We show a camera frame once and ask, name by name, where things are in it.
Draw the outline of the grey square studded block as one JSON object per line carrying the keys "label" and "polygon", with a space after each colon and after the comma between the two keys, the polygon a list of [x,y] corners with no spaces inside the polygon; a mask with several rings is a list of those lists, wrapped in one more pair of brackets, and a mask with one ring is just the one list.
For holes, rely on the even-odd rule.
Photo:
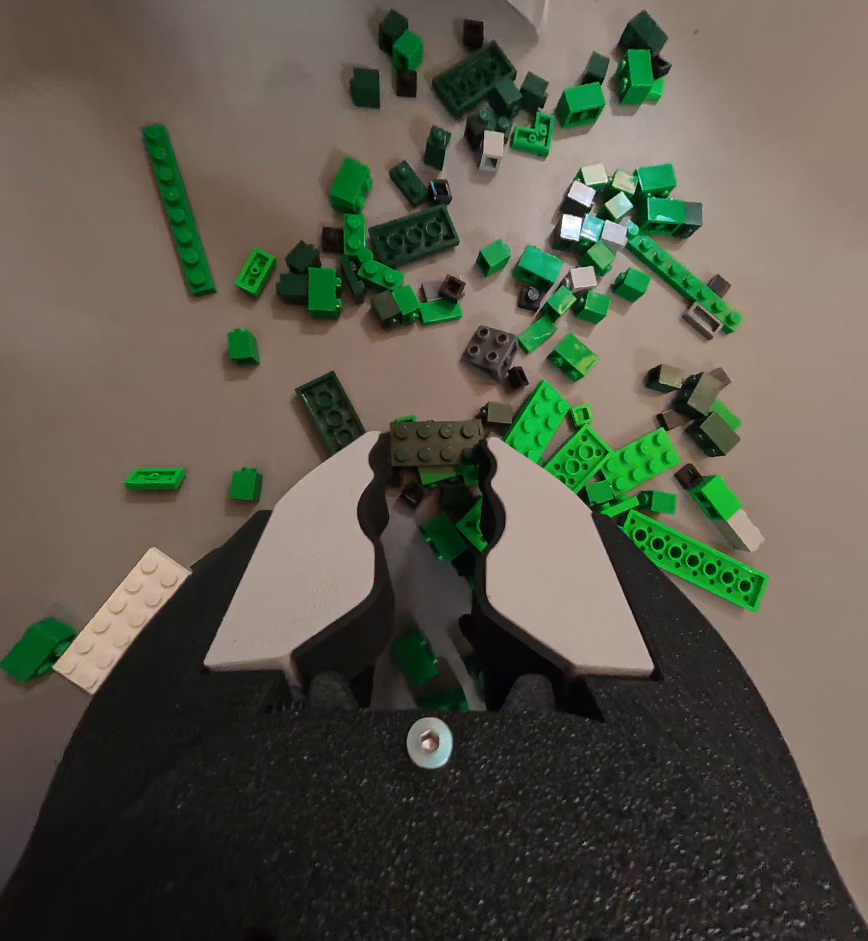
{"label": "grey square studded block", "polygon": [[501,382],[506,378],[518,349],[515,334],[481,324],[466,344],[461,361]]}

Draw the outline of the dark green studded brick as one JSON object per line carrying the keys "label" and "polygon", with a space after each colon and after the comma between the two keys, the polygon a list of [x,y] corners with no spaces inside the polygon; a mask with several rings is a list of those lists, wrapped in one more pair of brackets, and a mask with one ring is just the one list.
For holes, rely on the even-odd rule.
{"label": "dark green studded brick", "polygon": [[479,419],[394,421],[390,431],[393,468],[439,468],[470,462],[484,438]]}

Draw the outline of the green sloped toy block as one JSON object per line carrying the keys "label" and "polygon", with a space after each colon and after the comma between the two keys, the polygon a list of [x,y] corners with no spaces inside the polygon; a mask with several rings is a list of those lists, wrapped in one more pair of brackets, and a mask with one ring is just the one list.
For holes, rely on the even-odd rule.
{"label": "green sloped toy block", "polygon": [[57,618],[37,621],[5,654],[0,661],[0,669],[21,684],[44,676],[76,636],[77,631]]}

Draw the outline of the green holed toy plate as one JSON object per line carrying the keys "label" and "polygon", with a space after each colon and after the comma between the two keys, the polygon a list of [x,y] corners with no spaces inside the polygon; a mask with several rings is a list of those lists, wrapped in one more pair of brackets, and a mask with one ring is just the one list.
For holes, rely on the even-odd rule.
{"label": "green holed toy plate", "polygon": [[694,584],[746,611],[757,612],[768,576],[636,510],[622,531],[661,570]]}

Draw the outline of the pile of green toy bricks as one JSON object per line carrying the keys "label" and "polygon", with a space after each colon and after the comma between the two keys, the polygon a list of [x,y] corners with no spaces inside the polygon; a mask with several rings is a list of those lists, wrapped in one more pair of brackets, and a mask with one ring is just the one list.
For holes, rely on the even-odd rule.
{"label": "pile of green toy bricks", "polygon": [[[432,87],[454,117],[463,117],[470,113],[486,98],[494,99],[495,103],[491,103],[490,106],[497,115],[505,115],[511,127],[512,148],[542,157],[546,156],[549,150],[556,124],[560,124],[563,129],[591,126],[606,105],[601,83],[584,83],[563,91],[554,115],[539,107],[535,112],[532,127],[516,124],[515,118],[518,111],[524,108],[524,104],[520,102],[525,89],[520,90],[515,87],[515,72],[512,63],[496,42],[490,42],[436,76]],[[716,319],[720,318],[719,328],[727,332],[732,332],[737,328],[742,319],[741,315],[726,305],[723,296],[713,291],[710,284],[692,275],[670,254],[661,252],[659,245],[633,222],[628,221],[626,226],[620,224],[620,220],[626,218],[634,208],[634,203],[628,198],[628,193],[620,188],[616,190],[615,195],[621,208],[605,210],[608,215],[604,221],[604,218],[595,217],[590,209],[596,184],[588,187],[581,182],[581,179],[578,179],[572,183],[572,189],[575,187],[578,187],[578,192],[587,191],[588,209],[584,211],[583,217],[578,216],[571,220],[576,227],[574,229],[576,234],[574,239],[564,238],[566,243],[574,242],[575,245],[583,246],[584,242],[578,239],[577,233],[583,232],[583,228],[590,220],[599,221],[604,229],[613,225],[624,236],[625,241],[628,240],[628,251],[639,261],[648,265],[650,271],[658,274],[674,289],[678,289],[688,300],[694,301],[697,310],[711,315],[717,314]],[[357,252],[344,254],[344,260],[361,263],[359,277],[370,281],[381,291],[373,300],[384,302],[380,306],[376,305],[382,325],[398,325],[406,322],[399,297],[396,297],[398,292],[405,287],[399,282],[401,272],[397,269],[405,263],[419,261],[442,249],[453,248],[457,245],[458,239],[451,218],[447,214],[447,205],[435,202],[423,211],[366,229],[365,237],[369,239],[372,247],[368,247],[363,238],[362,242],[358,243]],[[297,394],[310,417],[314,419],[317,431],[322,434],[327,448],[336,446],[336,450],[329,458],[369,432],[362,427],[345,390],[339,386],[334,373],[328,373],[318,380],[299,387]],[[548,471],[579,498],[578,491],[581,488],[586,489],[591,478],[598,474],[602,474],[604,479],[591,483],[595,487],[600,484],[616,489],[613,495],[616,499],[616,497],[628,496],[630,490],[639,488],[650,479],[673,469],[679,463],[679,455],[666,429],[658,428],[647,436],[614,451],[595,436],[596,432],[592,429],[591,423],[586,421],[577,426],[575,434],[543,465],[541,458],[547,443],[553,438],[568,412],[569,403],[558,394],[553,386],[543,381],[535,387],[531,397],[519,411],[514,413],[514,420],[508,426],[508,430],[503,437],[498,439]],[[382,433],[390,435],[391,464],[391,431]],[[483,508],[481,461],[483,445],[489,438],[495,437],[488,437],[484,434],[474,460],[444,467],[448,471],[448,480],[461,476],[466,483],[478,488],[480,492],[480,499],[467,511],[461,521],[466,528],[458,529],[449,514],[443,513],[421,527],[426,544],[436,551],[441,561],[452,562],[458,556],[469,555],[474,549],[478,553],[472,559],[474,573],[476,573],[477,561],[487,547],[487,539],[481,529]],[[390,471],[402,469],[406,468],[393,468],[391,464]],[[440,467],[414,469],[417,469],[420,476],[423,476],[425,472],[434,469],[439,471]],[[639,512],[636,509],[638,501],[635,497],[622,502],[605,501],[604,504],[600,512],[594,512],[592,506],[587,507],[592,511],[596,524],[604,517],[623,518],[624,521],[630,510]],[[637,561],[636,556],[639,556],[640,561],[646,558],[639,548],[635,552],[635,556],[631,553],[632,561]],[[660,568],[647,559],[647,562],[643,564],[643,569],[646,574]],[[207,671],[220,673],[263,671],[213,671],[205,667],[204,658],[205,656],[202,666]],[[275,669],[267,671],[276,671],[287,681],[281,671]]]}

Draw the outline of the white toy plate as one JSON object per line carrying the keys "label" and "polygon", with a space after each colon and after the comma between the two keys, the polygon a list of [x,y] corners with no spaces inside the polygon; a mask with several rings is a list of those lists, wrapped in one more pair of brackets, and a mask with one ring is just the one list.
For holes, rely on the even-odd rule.
{"label": "white toy plate", "polygon": [[157,547],[149,548],[52,665],[89,694],[97,692],[136,637],[191,575]]}

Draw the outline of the grey desk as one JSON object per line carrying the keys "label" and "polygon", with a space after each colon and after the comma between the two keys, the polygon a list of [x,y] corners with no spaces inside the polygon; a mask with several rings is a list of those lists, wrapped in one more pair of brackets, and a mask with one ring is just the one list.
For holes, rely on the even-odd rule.
{"label": "grey desk", "polygon": [[[516,124],[600,82],[591,126],[556,124],[546,156],[513,149],[486,98],[454,117],[432,84],[490,42],[525,92]],[[141,128],[169,132],[216,293],[185,285]],[[336,323],[234,286],[248,253],[279,259],[336,224],[346,154],[368,164],[370,223],[407,209],[389,177],[422,174],[433,124],[460,245],[412,266],[418,291],[468,281],[455,323]],[[704,342],[654,279],[573,331],[599,356],[569,383],[620,447],[663,399],[643,374],[721,367],[739,446],[704,462],[765,537],[757,614],[684,583],[788,740],[868,923],[868,2],[550,2],[535,35],[501,2],[0,2],[0,659],[34,621],[82,627],[147,547],[191,566],[252,507],[232,472],[263,472],[268,508],[324,456],[295,387],[335,371],[369,430],[451,418],[500,391],[462,367],[479,323],[512,331],[509,270],[546,247],[575,172],[670,162],[704,225],[671,249],[731,283],[736,334]],[[92,700],[59,676],[0,671],[0,889],[53,767]]]}

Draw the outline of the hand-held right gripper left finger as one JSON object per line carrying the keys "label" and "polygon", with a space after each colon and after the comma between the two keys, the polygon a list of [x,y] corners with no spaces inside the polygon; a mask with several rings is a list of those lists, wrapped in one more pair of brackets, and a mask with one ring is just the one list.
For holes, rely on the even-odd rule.
{"label": "hand-held right gripper left finger", "polygon": [[388,433],[365,433],[275,504],[205,667],[275,669],[293,693],[331,672],[350,683],[360,708],[369,706],[395,622],[381,542],[389,446]]}

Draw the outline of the long narrow green strip plate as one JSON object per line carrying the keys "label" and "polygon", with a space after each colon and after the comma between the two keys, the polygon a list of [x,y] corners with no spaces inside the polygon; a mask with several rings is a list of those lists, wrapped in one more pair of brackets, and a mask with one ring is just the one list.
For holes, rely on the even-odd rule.
{"label": "long narrow green strip plate", "polygon": [[150,124],[141,128],[141,134],[187,290],[194,297],[213,295],[215,281],[168,129]]}

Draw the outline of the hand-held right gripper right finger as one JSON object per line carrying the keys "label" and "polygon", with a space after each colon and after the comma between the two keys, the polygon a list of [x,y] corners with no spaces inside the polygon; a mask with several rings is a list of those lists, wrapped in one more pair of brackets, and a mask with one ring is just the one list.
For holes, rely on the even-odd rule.
{"label": "hand-held right gripper right finger", "polygon": [[589,677],[659,676],[592,511],[548,471],[497,438],[482,452],[482,551],[471,644],[484,698],[500,711],[523,676],[552,708],[593,715]]}

